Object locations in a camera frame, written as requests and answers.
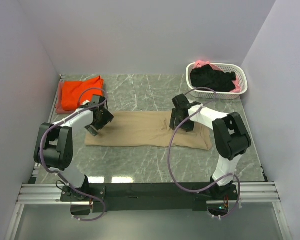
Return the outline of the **beige t-shirt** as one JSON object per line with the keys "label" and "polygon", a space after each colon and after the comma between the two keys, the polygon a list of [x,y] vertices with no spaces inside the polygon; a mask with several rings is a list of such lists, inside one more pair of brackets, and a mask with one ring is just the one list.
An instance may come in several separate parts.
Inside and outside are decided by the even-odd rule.
{"label": "beige t-shirt", "polygon": [[[114,119],[102,128],[98,135],[85,136],[86,146],[101,147],[162,147],[170,144],[174,130],[170,128],[170,111],[117,111]],[[179,129],[173,139],[173,146],[208,151],[213,144],[210,130],[199,123],[194,130]]]}

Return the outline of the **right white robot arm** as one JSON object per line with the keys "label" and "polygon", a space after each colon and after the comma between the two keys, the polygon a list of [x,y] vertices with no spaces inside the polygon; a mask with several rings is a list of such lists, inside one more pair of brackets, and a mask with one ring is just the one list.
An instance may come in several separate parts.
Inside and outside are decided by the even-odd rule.
{"label": "right white robot arm", "polygon": [[[227,194],[227,187],[234,178],[237,165],[242,155],[252,145],[252,140],[237,112],[224,113],[206,107],[204,104],[190,102],[185,94],[172,99],[174,108],[171,112],[170,128],[173,130],[168,146],[167,164],[173,182],[183,191],[200,193],[209,190],[212,198],[220,200]],[[218,163],[208,186],[190,190],[180,185],[171,169],[170,153],[174,137],[179,129],[186,132],[194,130],[195,123],[203,125],[213,131],[215,147],[219,153]]]}

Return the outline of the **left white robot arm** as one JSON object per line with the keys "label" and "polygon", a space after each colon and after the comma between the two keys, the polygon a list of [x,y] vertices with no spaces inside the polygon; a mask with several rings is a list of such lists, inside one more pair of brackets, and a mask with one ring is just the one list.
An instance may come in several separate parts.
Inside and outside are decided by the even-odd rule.
{"label": "left white robot arm", "polygon": [[34,161],[48,173],[56,174],[70,188],[78,201],[90,195],[89,180],[72,164],[74,135],[86,129],[93,137],[112,122],[114,116],[108,111],[108,100],[93,95],[68,117],[55,123],[43,123],[39,127],[34,150]]}

